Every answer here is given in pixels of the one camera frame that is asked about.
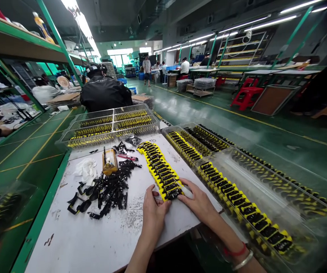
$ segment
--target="blue crate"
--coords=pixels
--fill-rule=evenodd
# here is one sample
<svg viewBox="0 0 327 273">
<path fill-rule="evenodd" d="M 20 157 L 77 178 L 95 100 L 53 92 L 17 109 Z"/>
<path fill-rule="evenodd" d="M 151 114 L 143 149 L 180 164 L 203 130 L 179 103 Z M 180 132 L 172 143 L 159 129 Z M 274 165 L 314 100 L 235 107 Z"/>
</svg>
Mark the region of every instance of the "blue crate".
<svg viewBox="0 0 327 273">
<path fill-rule="evenodd" d="M 119 78 L 117 81 L 122 82 L 123 84 L 127 84 L 127 80 L 124 78 Z"/>
<path fill-rule="evenodd" d="M 137 94 L 137 90 L 136 90 L 135 87 L 130 87 L 129 89 L 132 90 L 132 91 L 134 92 L 135 95 Z"/>
</svg>

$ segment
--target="black jacket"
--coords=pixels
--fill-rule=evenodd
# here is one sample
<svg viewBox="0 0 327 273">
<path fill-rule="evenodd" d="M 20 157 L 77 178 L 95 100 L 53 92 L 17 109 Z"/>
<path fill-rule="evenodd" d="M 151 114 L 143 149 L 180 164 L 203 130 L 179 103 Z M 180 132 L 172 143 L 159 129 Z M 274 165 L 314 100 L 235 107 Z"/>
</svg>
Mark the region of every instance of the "black jacket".
<svg viewBox="0 0 327 273">
<path fill-rule="evenodd" d="M 110 77 L 94 76 L 82 88 L 80 102 L 88 112 L 132 105 L 132 93 Z"/>
</svg>

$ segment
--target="red chair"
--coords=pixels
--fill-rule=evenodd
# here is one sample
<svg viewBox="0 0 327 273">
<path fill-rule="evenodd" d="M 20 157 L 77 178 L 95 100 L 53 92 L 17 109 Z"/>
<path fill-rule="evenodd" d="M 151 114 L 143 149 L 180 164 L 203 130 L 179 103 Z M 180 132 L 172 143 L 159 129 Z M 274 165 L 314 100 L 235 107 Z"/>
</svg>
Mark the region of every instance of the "red chair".
<svg viewBox="0 0 327 273">
<path fill-rule="evenodd" d="M 179 80 L 185 80 L 187 78 L 189 78 L 189 75 L 184 75 L 184 76 L 180 76 Z"/>
<path fill-rule="evenodd" d="M 252 101 L 252 97 L 255 94 L 261 94 L 263 92 L 263 88 L 258 87 L 242 87 L 241 91 L 238 92 L 237 96 L 232 101 L 232 104 L 239 105 L 239 110 L 244 111 L 247 107 L 251 107 L 255 104 L 256 101 Z"/>
</svg>

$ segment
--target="green table edge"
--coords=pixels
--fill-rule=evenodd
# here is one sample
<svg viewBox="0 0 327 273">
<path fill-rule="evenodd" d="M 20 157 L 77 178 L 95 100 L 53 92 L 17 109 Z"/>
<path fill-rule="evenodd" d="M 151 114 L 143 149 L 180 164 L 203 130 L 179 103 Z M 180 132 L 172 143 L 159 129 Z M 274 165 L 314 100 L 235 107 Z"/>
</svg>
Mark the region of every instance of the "green table edge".
<svg viewBox="0 0 327 273">
<path fill-rule="evenodd" d="M 23 273 L 26 270 L 30 257 L 32 255 L 33 249 L 35 248 L 36 242 L 38 240 L 39 234 L 44 225 L 47 214 L 50 210 L 52 201 L 57 192 L 60 181 L 65 173 L 66 166 L 69 162 L 70 152 L 67 152 L 64 155 L 64 158 L 61 161 L 61 164 L 57 170 L 57 173 L 51 183 L 49 191 L 47 192 L 45 199 L 42 202 L 41 208 L 39 209 L 35 220 L 31 226 L 30 231 L 28 232 L 25 241 L 22 245 L 22 248 L 17 256 L 17 259 L 13 265 L 11 272 L 13 273 Z"/>
<path fill-rule="evenodd" d="M 32 121 L 34 121 L 36 118 L 38 118 L 43 113 L 39 113 L 38 115 L 34 116 L 32 120 L 25 122 L 21 127 L 19 127 L 17 130 L 15 130 L 13 133 L 11 133 L 9 136 L 4 138 L 2 141 L 0 141 L 0 145 L 2 145 L 6 140 L 10 139 L 13 135 L 15 135 L 17 132 L 19 132 L 23 127 L 27 126 L 27 124 L 30 124 Z"/>
</svg>

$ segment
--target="plastic bag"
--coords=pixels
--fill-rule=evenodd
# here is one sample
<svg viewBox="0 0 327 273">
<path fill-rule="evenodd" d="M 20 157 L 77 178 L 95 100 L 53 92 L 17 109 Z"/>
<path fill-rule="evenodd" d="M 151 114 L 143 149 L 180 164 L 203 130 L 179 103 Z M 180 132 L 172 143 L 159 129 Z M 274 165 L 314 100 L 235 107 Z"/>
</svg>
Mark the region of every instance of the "plastic bag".
<svg viewBox="0 0 327 273">
<path fill-rule="evenodd" d="M 132 133 L 121 136 L 120 140 L 122 140 L 124 142 L 127 142 L 127 143 L 130 143 L 134 147 L 137 147 L 142 141 L 142 139 L 140 139 L 139 137 L 135 136 Z"/>
</svg>

